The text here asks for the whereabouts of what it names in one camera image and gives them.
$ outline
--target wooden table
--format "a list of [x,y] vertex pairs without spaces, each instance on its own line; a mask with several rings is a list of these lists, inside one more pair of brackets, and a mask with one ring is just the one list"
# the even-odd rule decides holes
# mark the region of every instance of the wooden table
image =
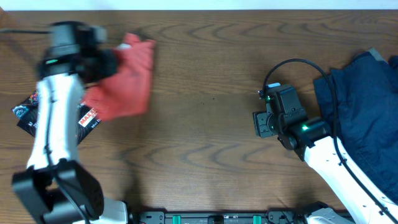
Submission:
[[[397,53],[397,11],[11,12],[23,29],[56,21],[102,25],[113,47],[125,32],[157,41],[150,111],[101,123],[80,145],[81,163],[105,195],[167,210],[344,206],[323,179],[276,138],[256,137],[252,112],[266,72],[289,58],[329,71],[375,47]],[[35,89],[46,35],[0,35],[0,223],[32,223],[11,189],[34,139],[10,108]],[[284,65],[271,82],[291,83],[320,115],[308,65]]]

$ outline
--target blue cloth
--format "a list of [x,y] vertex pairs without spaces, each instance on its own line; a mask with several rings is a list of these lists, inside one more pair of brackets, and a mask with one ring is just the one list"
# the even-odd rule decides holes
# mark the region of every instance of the blue cloth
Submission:
[[[362,171],[398,203],[398,56],[388,64],[363,53],[346,68],[332,70],[331,80],[338,98],[339,138]],[[322,78],[314,87],[322,116],[332,127],[329,86]]]

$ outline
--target black cable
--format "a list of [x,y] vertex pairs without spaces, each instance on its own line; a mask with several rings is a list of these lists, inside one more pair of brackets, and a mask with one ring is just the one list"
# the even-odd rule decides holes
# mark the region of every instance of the black cable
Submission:
[[398,221],[395,217],[393,217],[391,215],[391,213],[388,211],[387,207],[384,207],[383,204],[381,202],[379,202],[379,200],[365,187],[364,184],[362,184],[362,182],[355,176],[354,172],[348,167],[347,165],[347,160],[343,158],[343,156],[341,155],[340,150],[338,149],[338,145],[337,145],[337,125],[338,125],[338,110],[337,110],[337,93],[336,93],[336,88],[333,86],[332,82],[330,81],[330,79],[327,77],[326,73],[315,63],[309,61],[309,60],[305,60],[305,59],[300,59],[300,58],[293,58],[293,59],[288,59],[286,61],[283,61],[279,64],[277,64],[273,69],[271,69],[269,71],[269,73],[266,76],[266,79],[264,80],[264,84],[262,86],[262,94],[263,96],[266,94],[266,85],[267,85],[267,81],[268,78],[270,77],[270,75],[272,74],[272,72],[274,72],[277,68],[279,68],[281,65],[284,65],[286,63],[289,62],[303,62],[306,64],[311,65],[312,67],[316,68],[324,77],[324,79],[326,80],[329,89],[330,89],[330,93],[331,93],[331,99],[333,102],[333,130],[332,130],[332,136],[333,136],[333,143],[335,145],[335,150],[337,153],[338,158],[340,159],[340,164],[342,164],[345,169],[347,170],[347,172],[352,176],[352,178],[355,180],[355,182],[363,189],[363,191],[373,200],[374,203],[376,203],[376,205],[381,209],[382,213],[385,213],[390,220],[397,224]]
[[10,34],[50,34],[50,31],[36,31],[36,30],[15,30],[15,29],[0,29],[0,33]]
[[[47,162],[48,162],[48,168],[52,169],[53,167],[53,162],[50,158],[50,146],[49,146],[49,135],[50,135],[50,122],[51,122],[51,116],[52,116],[52,105],[55,103],[54,99],[53,99],[53,90],[52,90],[52,86],[51,86],[51,81],[47,80],[48,86],[49,86],[49,95],[50,95],[50,100],[49,100],[49,117],[47,120],[47,132],[45,134],[45,146],[44,146],[44,150],[45,150],[45,154],[47,156]],[[54,176],[54,180],[57,183],[60,191],[62,194],[64,194],[64,196],[68,199],[68,201],[72,204],[73,208],[75,208],[78,213],[80,214],[80,216],[82,217],[82,219],[84,219],[85,224],[90,224],[90,219],[88,218],[88,215],[79,207],[79,205],[77,204],[76,200],[69,194],[68,190],[65,188],[65,186],[62,183],[61,178],[58,176],[58,172],[56,169],[52,170],[53,172],[53,176]]]

